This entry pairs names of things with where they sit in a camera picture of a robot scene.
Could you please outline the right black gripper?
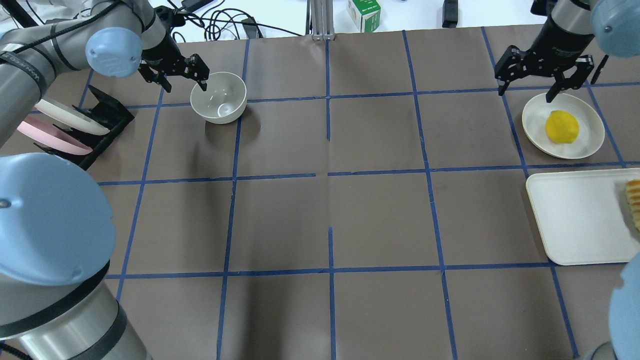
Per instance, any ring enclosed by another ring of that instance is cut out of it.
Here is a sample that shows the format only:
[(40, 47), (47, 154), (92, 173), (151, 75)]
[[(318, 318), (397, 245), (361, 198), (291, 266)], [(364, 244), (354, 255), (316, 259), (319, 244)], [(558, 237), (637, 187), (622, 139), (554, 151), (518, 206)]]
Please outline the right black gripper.
[(497, 93), (504, 96), (510, 84), (528, 76), (553, 78), (545, 95), (548, 104), (567, 89), (580, 89), (594, 70), (592, 55), (583, 54), (594, 35), (576, 34), (549, 18), (530, 48), (509, 46), (494, 66)]

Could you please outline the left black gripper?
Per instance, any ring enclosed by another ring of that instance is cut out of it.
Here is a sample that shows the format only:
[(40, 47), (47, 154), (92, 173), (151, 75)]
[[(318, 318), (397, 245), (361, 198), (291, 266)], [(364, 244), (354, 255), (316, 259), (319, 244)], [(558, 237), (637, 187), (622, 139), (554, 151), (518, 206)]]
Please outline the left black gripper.
[(182, 55), (173, 38), (163, 38), (153, 48), (142, 51), (138, 73), (148, 84), (157, 84), (170, 93), (172, 85), (167, 76), (181, 76), (194, 80), (202, 92), (208, 89), (210, 69), (199, 54)]

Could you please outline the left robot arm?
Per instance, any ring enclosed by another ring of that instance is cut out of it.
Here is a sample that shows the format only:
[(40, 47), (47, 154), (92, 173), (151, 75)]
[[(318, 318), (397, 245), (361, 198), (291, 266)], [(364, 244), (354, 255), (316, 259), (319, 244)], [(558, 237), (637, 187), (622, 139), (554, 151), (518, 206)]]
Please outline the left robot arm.
[[(30, 119), (62, 73), (139, 71), (170, 92), (167, 76), (207, 88), (210, 70), (185, 57), (146, 0), (94, 0), (85, 19), (1, 35), (1, 143), (20, 126), (77, 145)], [(114, 214), (85, 169), (46, 152), (1, 157), (1, 349), (24, 360), (151, 360), (105, 284)]]

